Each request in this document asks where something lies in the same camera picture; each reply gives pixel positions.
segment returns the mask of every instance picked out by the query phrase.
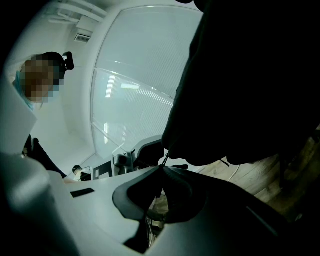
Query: fluorescent light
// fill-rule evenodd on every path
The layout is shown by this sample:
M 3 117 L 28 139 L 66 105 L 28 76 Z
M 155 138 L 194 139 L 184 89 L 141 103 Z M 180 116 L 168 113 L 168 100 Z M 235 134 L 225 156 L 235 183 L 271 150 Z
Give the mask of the fluorescent light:
M 139 90 L 140 85 L 123 83 L 123 84 L 121 84 L 121 88 L 122 88 L 122 89 L 133 89 L 133 90 Z

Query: wooden floor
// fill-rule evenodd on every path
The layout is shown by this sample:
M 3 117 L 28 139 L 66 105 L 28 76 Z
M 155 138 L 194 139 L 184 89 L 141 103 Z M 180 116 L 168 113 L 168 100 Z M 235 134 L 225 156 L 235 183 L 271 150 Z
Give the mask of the wooden floor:
M 200 174 L 228 181 L 238 165 L 228 167 L 221 161 L 214 162 L 202 169 Z M 312 138 L 305 143 L 294 161 L 285 171 L 288 181 L 281 190 L 279 156 L 240 165 L 230 180 L 262 202 L 274 208 L 289 222 L 294 222 L 300 214 L 301 201 L 308 188 L 320 177 L 320 143 Z

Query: air vent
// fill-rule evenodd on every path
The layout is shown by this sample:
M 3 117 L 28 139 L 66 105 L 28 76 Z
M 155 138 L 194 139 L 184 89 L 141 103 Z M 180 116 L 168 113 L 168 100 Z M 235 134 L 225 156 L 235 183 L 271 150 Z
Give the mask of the air vent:
M 83 34 L 76 34 L 76 37 L 75 37 L 74 41 L 88 43 L 90 38 L 91 38 L 90 36 L 86 36 L 86 35 L 83 35 Z

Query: frosted glass partition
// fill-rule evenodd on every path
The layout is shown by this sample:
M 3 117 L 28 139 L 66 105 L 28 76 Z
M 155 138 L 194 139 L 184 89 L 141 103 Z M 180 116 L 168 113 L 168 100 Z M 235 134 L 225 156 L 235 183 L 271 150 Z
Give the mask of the frosted glass partition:
M 141 140 L 163 134 L 201 17 L 176 6 L 120 12 L 92 80 L 91 122 L 101 157 L 131 151 Z

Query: blue face mask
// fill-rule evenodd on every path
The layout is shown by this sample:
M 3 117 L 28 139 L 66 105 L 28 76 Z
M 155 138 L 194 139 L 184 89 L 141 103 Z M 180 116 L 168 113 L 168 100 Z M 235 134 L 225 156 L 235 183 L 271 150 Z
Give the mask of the blue face mask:
M 35 110 L 35 103 L 28 100 L 27 97 L 25 96 L 25 93 L 22 90 L 22 86 L 20 84 L 20 71 L 16 72 L 15 75 L 15 81 L 13 82 L 13 86 L 18 92 L 18 94 L 21 96 L 21 98 L 24 100 L 24 102 L 27 104 L 27 106 L 33 111 Z

